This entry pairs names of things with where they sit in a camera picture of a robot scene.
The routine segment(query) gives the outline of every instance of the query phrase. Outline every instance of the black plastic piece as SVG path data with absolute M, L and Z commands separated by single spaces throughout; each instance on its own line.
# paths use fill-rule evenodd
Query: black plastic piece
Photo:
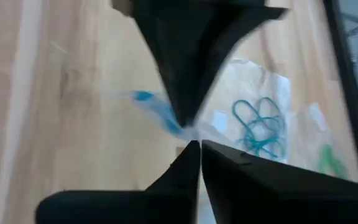
M 47 197 L 36 223 L 194 223 L 200 161 L 217 224 L 335 220 L 358 223 L 358 184 L 192 141 L 145 191 L 66 191 Z
M 202 171 L 217 224 L 358 222 L 358 184 L 203 141 Z
M 157 62 L 177 121 L 191 125 L 236 42 L 284 9 L 265 1 L 140 0 L 132 16 Z
M 358 154 L 358 86 L 347 48 L 346 33 L 341 21 L 338 2 L 335 0 L 324 0 L 324 6 Z

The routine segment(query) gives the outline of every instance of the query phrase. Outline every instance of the wooden floor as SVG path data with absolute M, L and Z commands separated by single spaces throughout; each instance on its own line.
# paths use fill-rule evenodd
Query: wooden floor
M 37 203 L 60 190 L 146 188 L 186 142 L 106 91 L 163 90 L 134 21 L 108 0 L 2 2 L 9 26 L 0 21 L 7 52 L 0 59 L 0 223 L 32 223 Z M 321 1 L 270 5 L 290 10 L 242 40 L 233 57 L 289 78 L 294 111 L 318 103 L 358 182 Z

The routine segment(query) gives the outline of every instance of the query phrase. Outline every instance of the black frame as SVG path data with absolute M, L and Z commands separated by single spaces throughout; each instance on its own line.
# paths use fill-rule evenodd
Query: black frame
M 358 155 L 358 86 L 347 47 L 339 2 L 337 0 L 324 0 L 323 2 Z

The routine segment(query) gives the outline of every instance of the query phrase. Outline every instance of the green object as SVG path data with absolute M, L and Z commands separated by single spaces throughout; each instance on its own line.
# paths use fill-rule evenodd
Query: green object
M 347 169 L 345 165 L 334 155 L 334 149 L 331 145 L 325 144 L 320 154 L 318 171 L 323 174 L 333 172 L 336 177 L 347 179 Z

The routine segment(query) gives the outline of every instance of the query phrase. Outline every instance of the plastic bag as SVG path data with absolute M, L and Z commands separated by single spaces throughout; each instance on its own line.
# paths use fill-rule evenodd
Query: plastic bag
M 131 95 L 136 105 L 144 109 L 164 130 L 176 138 L 188 141 L 199 139 L 194 128 L 182 128 L 177 123 L 172 107 L 163 94 L 141 90 L 133 91 Z
M 198 121 L 214 126 L 236 149 L 285 162 L 290 97 L 287 78 L 233 59 L 212 87 Z

